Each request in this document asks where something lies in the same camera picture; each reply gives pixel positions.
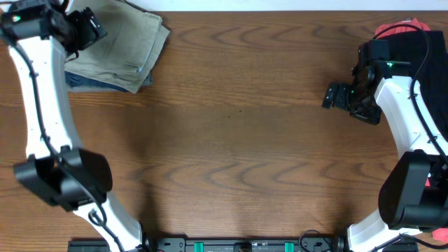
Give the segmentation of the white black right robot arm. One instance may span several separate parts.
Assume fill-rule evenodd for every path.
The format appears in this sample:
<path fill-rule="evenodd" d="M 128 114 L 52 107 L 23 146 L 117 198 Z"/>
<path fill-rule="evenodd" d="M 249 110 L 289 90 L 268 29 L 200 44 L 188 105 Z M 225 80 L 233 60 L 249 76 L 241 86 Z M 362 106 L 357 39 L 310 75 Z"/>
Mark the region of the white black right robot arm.
<path fill-rule="evenodd" d="M 336 238 L 334 251 L 416 251 L 418 236 L 447 226 L 447 51 L 443 43 L 372 39 L 352 83 L 331 83 L 323 107 L 365 123 L 385 117 L 398 162 L 378 207 Z"/>

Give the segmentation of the khaki shorts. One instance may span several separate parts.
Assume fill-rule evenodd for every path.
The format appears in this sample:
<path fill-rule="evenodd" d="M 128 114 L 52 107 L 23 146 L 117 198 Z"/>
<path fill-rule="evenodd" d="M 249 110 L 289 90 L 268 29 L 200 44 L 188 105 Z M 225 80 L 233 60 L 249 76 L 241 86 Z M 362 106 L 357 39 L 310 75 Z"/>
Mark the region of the khaki shorts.
<path fill-rule="evenodd" d="M 74 1 L 71 12 L 89 7 L 107 35 L 65 64 L 65 71 L 136 93 L 153 83 L 155 66 L 170 31 L 162 18 L 126 1 Z"/>

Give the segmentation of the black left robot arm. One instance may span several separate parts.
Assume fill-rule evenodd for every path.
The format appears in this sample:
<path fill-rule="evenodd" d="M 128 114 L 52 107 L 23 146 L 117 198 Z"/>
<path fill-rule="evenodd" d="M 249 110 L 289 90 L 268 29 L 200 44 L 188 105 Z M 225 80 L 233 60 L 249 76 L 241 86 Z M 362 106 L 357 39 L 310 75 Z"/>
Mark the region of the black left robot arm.
<path fill-rule="evenodd" d="M 1 39 L 20 78 L 27 119 L 27 159 L 15 165 L 15 178 L 102 236 L 99 243 L 77 243 L 75 250 L 149 251 L 140 222 L 112 193 L 106 158 L 84 149 L 67 94 L 66 59 L 77 58 L 106 31 L 89 8 L 66 9 L 66 1 L 10 1 L 1 16 Z"/>

